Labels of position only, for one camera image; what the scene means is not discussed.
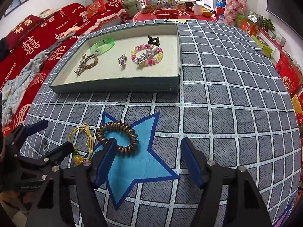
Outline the white mug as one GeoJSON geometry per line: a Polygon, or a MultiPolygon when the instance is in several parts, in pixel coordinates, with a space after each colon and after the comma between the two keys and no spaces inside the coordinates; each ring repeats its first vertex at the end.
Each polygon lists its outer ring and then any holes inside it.
{"type": "Polygon", "coordinates": [[[194,15],[202,15],[203,12],[203,6],[199,4],[194,4],[193,5],[193,13],[194,15]]]}

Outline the black wall television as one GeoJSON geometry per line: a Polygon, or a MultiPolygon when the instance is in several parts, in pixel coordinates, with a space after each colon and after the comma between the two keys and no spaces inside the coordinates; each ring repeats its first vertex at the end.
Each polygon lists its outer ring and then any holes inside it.
{"type": "Polygon", "coordinates": [[[302,37],[302,0],[267,0],[266,10],[302,37]]]}

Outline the green potted plant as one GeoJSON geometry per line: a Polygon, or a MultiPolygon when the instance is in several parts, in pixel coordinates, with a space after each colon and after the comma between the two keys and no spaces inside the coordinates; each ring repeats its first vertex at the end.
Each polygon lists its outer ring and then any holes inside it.
{"type": "Polygon", "coordinates": [[[259,26],[266,32],[275,31],[275,26],[270,19],[266,19],[263,15],[258,18],[259,26]]]}

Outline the grey patterned blanket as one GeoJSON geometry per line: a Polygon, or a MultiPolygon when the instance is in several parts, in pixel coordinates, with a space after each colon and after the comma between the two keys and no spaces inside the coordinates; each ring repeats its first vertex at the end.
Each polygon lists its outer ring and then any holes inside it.
{"type": "Polygon", "coordinates": [[[12,122],[14,115],[24,97],[24,94],[30,83],[34,80],[38,73],[41,72],[43,63],[48,57],[60,46],[65,40],[69,39],[76,32],[70,31],[63,38],[57,40],[48,49],[41,51],[29,63],[24,66],[19,75],[11,80],[8,80],[1,91],[1,122],[2,127],[12,122]]]}

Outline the black hair claw clip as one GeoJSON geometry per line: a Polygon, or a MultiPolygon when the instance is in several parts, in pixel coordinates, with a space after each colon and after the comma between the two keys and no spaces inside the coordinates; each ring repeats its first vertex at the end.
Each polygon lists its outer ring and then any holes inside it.
{"type": "Polygon", "coordinates": [[[148,44],[159,47],[160,46],[160,39],[158,37],[151,37],[149,35],[148,36],[148,44]]]}

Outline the pink floral gift box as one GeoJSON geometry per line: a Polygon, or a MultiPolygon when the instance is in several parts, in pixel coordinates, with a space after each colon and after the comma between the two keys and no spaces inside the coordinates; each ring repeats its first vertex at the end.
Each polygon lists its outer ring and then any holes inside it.
{"type": "Polygon", "coordinates": [[[244,15],[247,0],[226,0],[223,14],[223,23],[226,25],[236,26],[238,15],[244,15]]]}

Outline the red square cushion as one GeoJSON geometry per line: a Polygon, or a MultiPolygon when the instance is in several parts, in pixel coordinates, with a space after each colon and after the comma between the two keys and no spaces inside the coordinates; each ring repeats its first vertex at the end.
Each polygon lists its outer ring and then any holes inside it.
{"type": "Polygon", "coordinates": [[[87,6],[87,17],[90,19],[94,17],[95,15],[105,12],[106,6],[104,0],[96,0],[95,2],[91,3],[87,6]]]}

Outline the grey checkered tablecloth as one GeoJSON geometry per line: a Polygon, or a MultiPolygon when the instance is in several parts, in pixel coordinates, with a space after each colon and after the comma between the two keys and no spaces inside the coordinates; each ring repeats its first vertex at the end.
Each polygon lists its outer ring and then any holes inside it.
{"type": "Polygon", "coordinates": [[[181,157],[181,139],[221,166],[245,166],[272,223],[291,212],[301,167],[297,117],[287,90],[268,58],[243,31],[214,22],[178,25],[181,90],[176,95],[94,93],[57,95],[49,84],[57,64],[27,114],[48,128],[28,138],[22,154],[38,158],[65,141],[81,122],[97,127],[111,118],[130,124],[154,113],[159,119],[152,150],[178,179],[137,182],[115,210],[106,186],[96,195],[110,226],[189,226],[202,192],[181,157]]]}

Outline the red round rug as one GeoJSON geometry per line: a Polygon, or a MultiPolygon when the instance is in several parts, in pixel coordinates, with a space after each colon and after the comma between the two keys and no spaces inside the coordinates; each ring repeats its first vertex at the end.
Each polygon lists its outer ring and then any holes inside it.
{"type": "MultiPolygon", "coordinates": [[[[133,22],[148,21],[155,19],[157,19],[157,17],[153,13],[138,12],[133,16],[133,22]]],[[[178,19],[197,19],[202,21],[216,22],[214,17],[205,17],[204,15],[194,15],[192,12],[186,12],[186,13],[181,12],[178,16],[178,19]]]]}

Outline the silver dangling earring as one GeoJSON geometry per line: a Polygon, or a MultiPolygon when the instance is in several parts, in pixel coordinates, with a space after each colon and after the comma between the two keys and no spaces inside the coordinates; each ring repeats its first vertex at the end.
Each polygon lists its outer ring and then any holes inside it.
{"type": "Polygon", "coordinates": [[[126,57],[125,53],[122,54],[122,55],[118,58],[119,65],[120,65],[121,67],[124,67],[124,66],[126,65],[126,61],[127,61],[127,57],[126,57]]]}

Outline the green jewelry tray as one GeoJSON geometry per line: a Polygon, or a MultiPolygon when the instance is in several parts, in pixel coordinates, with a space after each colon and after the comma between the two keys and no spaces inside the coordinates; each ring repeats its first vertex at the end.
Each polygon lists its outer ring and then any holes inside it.
{"type": "Polygon", "coordinates": [[[78,40],[58,64],[50,84],[57,94],[178,93],[178,26],[156,20],[92,32],[78,40]]]}

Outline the red plastic colander bowl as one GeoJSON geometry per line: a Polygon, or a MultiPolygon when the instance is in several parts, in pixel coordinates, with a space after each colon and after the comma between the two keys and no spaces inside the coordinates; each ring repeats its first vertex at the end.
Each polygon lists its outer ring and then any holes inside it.
{"type": "Polygon", "coordinates": [[[177,19],[180,14],[181,11],[177,9],[161,9],[153,12],[157,19],[177,19]]]}

